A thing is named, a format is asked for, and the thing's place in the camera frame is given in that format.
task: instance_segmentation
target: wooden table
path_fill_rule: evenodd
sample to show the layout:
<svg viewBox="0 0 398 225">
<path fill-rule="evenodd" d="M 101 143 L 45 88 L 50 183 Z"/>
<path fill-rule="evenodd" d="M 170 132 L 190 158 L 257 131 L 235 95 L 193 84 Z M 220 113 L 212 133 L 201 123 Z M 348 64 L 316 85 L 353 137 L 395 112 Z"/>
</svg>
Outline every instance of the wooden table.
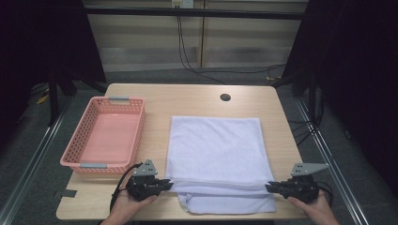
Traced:
<svg viewBox="0 0 398 225">
<path fill-rule="evenodd" d="M 229 101 L 221 100 L 228 94 Z M 151 158 L 164 178 L 173 115 L 260 118 L 269 165 L 275 180 L 290 178 L 294 163 L 301 162 L 292 132 L 273 87 L 197 84 L 111 84 L 105 96 L 145 99 L 145 125 L 136 162 Z M 56 215 L 60 219 L 104 219 L 120 175 L 81 175 L 74 172 Z M 252 215 L 194 215 L 185 213 L 175 193 L 163 192 L 159 199 L 136 214 L 136 220 L 288 219 L 305 215 L 276 195 L 277 211 Z"/>
</svg>

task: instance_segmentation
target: folded cloth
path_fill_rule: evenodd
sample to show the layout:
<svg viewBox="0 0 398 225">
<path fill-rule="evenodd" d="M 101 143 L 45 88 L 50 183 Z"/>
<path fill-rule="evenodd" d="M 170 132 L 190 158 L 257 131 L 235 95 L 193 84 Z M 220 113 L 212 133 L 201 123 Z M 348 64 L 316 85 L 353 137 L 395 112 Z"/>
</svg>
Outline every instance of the folded cloth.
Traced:
<svg viewBox="0 0 398 225">
<path fill-rule="evenodd" d="M 274 212 L 273 180 L 258 118 L 173 116 L 166 178 L 197 214 Z"/>
</svg>

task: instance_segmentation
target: gray carpet floor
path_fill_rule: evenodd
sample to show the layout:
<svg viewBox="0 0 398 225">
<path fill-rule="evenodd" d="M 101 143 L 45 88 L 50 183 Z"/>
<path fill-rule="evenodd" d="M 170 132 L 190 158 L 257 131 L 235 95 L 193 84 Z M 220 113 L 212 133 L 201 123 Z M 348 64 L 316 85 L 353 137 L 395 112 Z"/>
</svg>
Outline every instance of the gray carpet floor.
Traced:
<svg viewBox="0 0 398 225">
<path fill-rule="evenodd" d="M 251 71 L 263 68 L 250 68 Z M 206 75 L 220 80 L 214 81 L 198 74 L 193 74 L 186 69 L 156 70 L 145 72 L 115 72 L 108 73 L 109 83 L 202 83 L 231 85 L 268 85 L 278 79 L 283 69 L 277 68 L 269 74 L 261 73 L 235 73 L 220 72 L 224 68 L 208 69 L 219 72 L 209 72 Z M 248 71 L 247 68 L 234 68 L 234 71 Z M 93 96 L 103 96 L 97 90 L 76 82 L 78 92 L 72 98 L 66 111 L 61 127 L 57 130 L 50 147 L 39 165 L 38 172 L 34 175 L 28 192 L 23 198 L 12 224 L 97 224 L 97 221 L 61 221 L 56 218 L 56 208 L 60 202 L 57 191 L 65 189 L 71 170 L 59 164 L 70 137 L 80 120 L 81 115 L 89 99 Z M 3 208 L 8 196 L 17 186 L 19 178 L 23 175 L 26 165 L 35 154 L 42 137 L 45 135 L 50 119 L 49 101 L 36 104 L 45 85 L 39 85 L 32 91 L 29 107 L 24 113 L 20 123 L 12 130 L 12 138 L 9 140 L 4 154 L 0 158 L 0 207 Z M 299 111 L 297 98 L 292 96 L 291 85 L 279 87 L 277 93 L 283 105 L 284 112 L 290 123 L 296 142 L 299 143 L 308 134 L 306 126 L 297 121 L 303 121 Z M 261 97 L 254 100 L 265 100 Z M 60 106 L 67 102 L 68 98 L 60 93 Z M 334 155 L 344 178 L 353 194 L 358 199 L 364 215 L 369 224 L 398 224 L 398 202 L 391 195 L 389 188 L 380 178 L 378 173 L 369 165 L 363 157 L 355 137 L 347 139 L 346 127 L 342 124 L 333 110 L 325 105 L 325 113 L 320 125 L 320 131 L 324 136 L 330 151 Z M 310 135 L 298 146 L 304 162 L 324 162 L 318 148 Z M 319 181 L 325 181 L 331 185 L 335 193 L 333 212 L 341 224 L 355 224 L 347 210 L 345 202 L 339 193 L 328 171 L 323 171 L 315 176 Z M 201 224 L 200 222 L 180 222 L 178 224 Z M 265 221 L 210 221 L 211 224 L 267 224 Z M 309 219 L 294 221 L 278 220 L 275 224 L 313 224 Z M 176 224 L 176 222 L 141 222 L 140 224 Z"/>
</svg>

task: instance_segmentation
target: pink plastic basket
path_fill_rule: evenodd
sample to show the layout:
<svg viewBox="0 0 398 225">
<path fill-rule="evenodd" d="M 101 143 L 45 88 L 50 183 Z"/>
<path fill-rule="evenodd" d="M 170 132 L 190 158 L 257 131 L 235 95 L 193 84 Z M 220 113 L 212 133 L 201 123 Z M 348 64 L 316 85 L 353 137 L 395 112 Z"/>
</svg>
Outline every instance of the pink plastic basket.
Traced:
<svg viewBox="0 0 398 225">
<path fill-rule="evenodd" d="M 135 160 L 144 100 L 92 97 L 61 158 L 77 173 L 123 173 Z"/>
</svg>

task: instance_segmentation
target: black metal bar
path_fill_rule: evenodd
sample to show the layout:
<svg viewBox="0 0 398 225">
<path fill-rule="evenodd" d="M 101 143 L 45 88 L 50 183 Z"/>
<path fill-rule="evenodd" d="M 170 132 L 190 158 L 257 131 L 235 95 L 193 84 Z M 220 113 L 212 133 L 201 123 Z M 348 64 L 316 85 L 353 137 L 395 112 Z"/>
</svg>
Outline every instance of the black metal bar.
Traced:
<svg viewBox="0 0 398 225">
<path fill-rule="evenodd" d="M 41 7 L 46 13 L 83 13 L 100 15 L 142 15 L 142 16 L 181 16 L 181 17 L 213 17 L 213 18 L 247 18 L 300 21 L 326 17 L 329 15 L 308 15 L 304 12 L 271 12 L 244 11 L 197 8 L 168 8 L 168 7 Z"/>
</svg>

